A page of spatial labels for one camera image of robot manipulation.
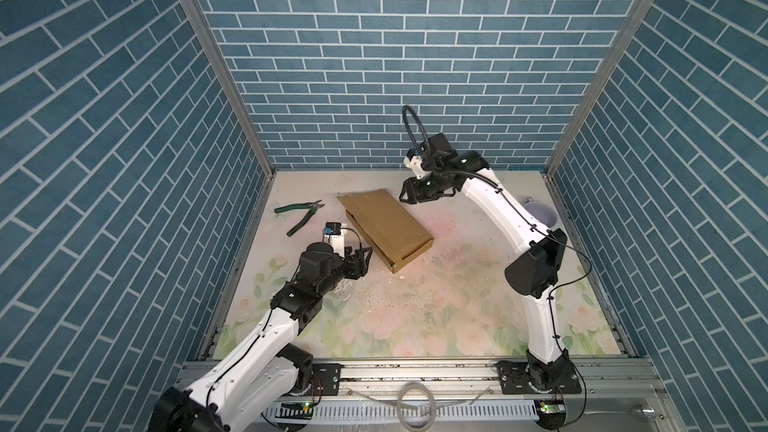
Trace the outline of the brown cardboard box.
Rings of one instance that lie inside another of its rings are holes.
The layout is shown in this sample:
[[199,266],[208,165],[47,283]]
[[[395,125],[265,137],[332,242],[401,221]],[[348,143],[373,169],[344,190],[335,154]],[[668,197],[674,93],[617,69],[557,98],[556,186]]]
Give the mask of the brown cardboard box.
[[353,227],[393,274],[431,248],[432,234],[386,189],[337,196]]

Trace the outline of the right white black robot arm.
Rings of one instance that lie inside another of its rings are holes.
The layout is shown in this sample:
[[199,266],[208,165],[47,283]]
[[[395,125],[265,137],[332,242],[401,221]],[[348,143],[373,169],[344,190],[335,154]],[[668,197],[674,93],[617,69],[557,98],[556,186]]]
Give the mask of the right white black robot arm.
[[558,388],[576,373],[556,317],[558,273],[567,235],[528,212],[479,153],[457,152],[442,133],[411,142],[404,164],[414,176],[404,181],[399,200],[414,205],[461,194],[492,220],[516,255],[504,276],[523,301],[529,383],[544,393]]

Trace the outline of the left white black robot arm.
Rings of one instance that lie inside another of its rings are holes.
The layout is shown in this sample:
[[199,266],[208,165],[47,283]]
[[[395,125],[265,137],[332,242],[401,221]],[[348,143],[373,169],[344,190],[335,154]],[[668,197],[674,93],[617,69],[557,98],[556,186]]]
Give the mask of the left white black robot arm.
[[278,398],[304,392],[313,356],[293,340],[339,282],[367,274],[372,254],[370,247],[344,246],[337,252],[328,243],[307,246],[294,275],[249,335],[191,385],[167,389],[154,405],[148,429],[243,431]]

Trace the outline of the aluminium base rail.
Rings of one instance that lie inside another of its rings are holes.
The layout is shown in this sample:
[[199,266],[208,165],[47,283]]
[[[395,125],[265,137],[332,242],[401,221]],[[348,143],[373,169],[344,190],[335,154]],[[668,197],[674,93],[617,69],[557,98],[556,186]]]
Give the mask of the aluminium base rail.
[[[180,390],[217,362],[190,362]],[[243,431],[677,431],[646,359],[578,359],[544,393],[515,359],[313,360],[310,386]]]

